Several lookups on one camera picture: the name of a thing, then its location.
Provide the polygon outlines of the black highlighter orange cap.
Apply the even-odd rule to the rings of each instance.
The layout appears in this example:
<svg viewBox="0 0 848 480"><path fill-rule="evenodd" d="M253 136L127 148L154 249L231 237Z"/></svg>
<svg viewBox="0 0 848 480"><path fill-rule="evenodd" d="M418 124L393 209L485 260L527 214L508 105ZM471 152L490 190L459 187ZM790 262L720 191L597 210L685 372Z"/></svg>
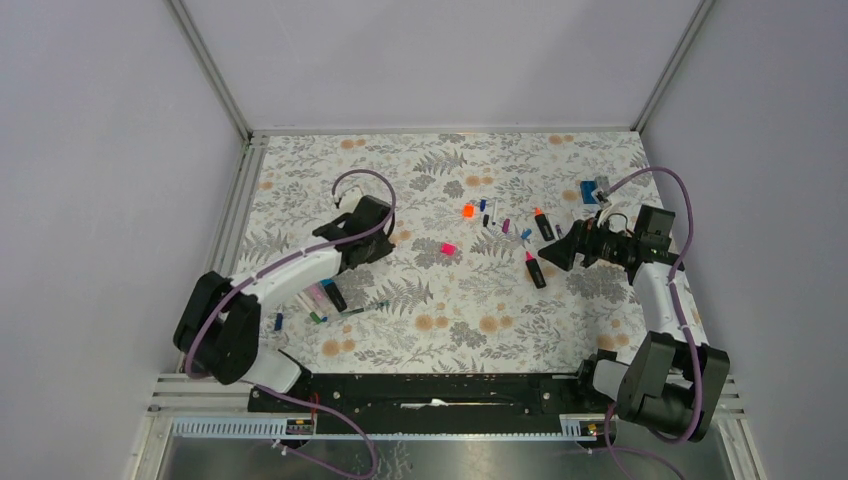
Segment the black highlighter orange cap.
<svg viewBox="0 0 848 480"><path fill-rule="evenodd" d="M548 220L548 217L542 209L535 209L534 220L544 241L552 242L556 239L556 235Z"/></svg>

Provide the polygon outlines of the black highlighter pink cap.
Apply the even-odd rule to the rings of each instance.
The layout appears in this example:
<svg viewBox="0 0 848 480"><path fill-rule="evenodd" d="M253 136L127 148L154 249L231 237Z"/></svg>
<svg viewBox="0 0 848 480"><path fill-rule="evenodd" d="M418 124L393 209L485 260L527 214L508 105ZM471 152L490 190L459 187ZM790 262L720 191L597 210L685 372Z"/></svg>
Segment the black highlighter pink cap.
<svg viewBox="0 0 848 480"><path fill-rule="evenodd" d="M525 266L529 278L536 289L542 289L547 286L544 273L536 257L529 251L525 252Z"/></svg>

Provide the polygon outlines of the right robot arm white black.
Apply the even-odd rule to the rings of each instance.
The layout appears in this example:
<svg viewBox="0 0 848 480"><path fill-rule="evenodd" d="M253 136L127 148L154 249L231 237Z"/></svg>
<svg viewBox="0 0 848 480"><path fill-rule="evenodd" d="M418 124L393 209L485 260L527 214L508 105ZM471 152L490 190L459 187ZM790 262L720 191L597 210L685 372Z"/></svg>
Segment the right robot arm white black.
<svg viewBox="0 0 848 480"><path fill-rule="evenodd" d="M709 429L730 359L688 323L677 289L685 272L670 250L674 220L673 212L644 205L633 230L615 232L596 215L575 221L539 255L564 271L598 260L621 267L643 311L646 335L630 363L606 350L581 363L573 386L577 405L597 412L612 400L620 419L665 442L698 442Z"/></svg>

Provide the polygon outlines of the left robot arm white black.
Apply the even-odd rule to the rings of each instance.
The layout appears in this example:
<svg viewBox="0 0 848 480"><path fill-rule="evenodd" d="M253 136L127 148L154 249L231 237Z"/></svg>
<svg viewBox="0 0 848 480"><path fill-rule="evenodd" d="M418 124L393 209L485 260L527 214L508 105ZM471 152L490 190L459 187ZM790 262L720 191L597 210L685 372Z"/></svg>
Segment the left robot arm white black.
<svg viewBox="0 0 848 480"><path fill-rule="evenodd" d="M390 254L394 247L385 226L393 216L389 203L365 195L315 229L302 249L257 272L202 275L173 336L185 355L185 373L222 385L259 385L272 390L285 410L304 407L311 387L300 377L303 367L282 351L261 346L260 323L306 288Z"/></svg>

